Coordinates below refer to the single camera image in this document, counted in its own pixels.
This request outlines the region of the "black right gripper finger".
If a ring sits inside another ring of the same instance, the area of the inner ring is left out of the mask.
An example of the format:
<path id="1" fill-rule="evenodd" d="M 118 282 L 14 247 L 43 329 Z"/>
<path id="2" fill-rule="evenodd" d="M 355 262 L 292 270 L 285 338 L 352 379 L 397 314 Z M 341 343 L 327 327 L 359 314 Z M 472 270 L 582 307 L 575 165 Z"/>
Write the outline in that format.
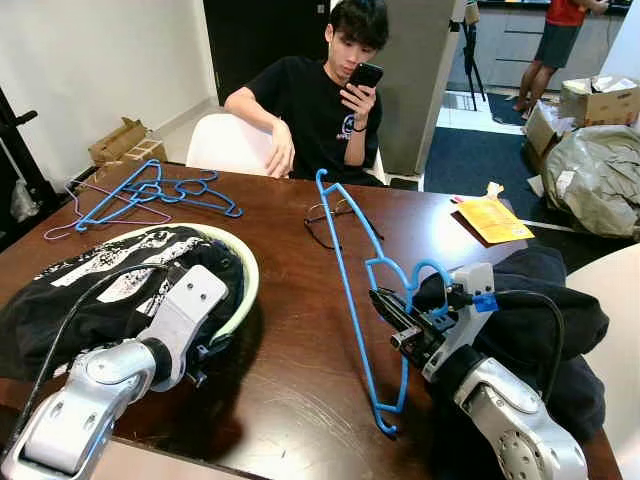
<path id="1" fill-rule="evenodd" d="M 442 274 L 433 273 L 422 279 L 419 291 L 413 296 L 413 306 L 417 311 L 431 312 L 444 308 L 448 310 L 448 285 Z"/>
<path id="2" fill-rule="evenodd" d="M 376 312 L 384 321 L 410 321 L 410 311 L 406 302 L 394 291 L 387 288 L 370 289 L 369 297 Z"/>

